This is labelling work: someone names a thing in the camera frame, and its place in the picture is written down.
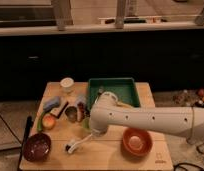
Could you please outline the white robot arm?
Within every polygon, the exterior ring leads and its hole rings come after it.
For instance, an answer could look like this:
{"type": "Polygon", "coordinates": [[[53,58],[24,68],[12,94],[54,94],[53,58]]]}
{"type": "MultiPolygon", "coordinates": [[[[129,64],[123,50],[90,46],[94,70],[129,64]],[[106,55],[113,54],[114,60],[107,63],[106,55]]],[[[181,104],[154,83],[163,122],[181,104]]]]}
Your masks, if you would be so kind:
{"type": "Polygon", "coordinates": [[[143,107],[125,108],[117,105],[112,92],[104,92],[92,105],[89,127],[103,135],[110,125],[139,128],[204,142],[204,108],[143,107]]]}

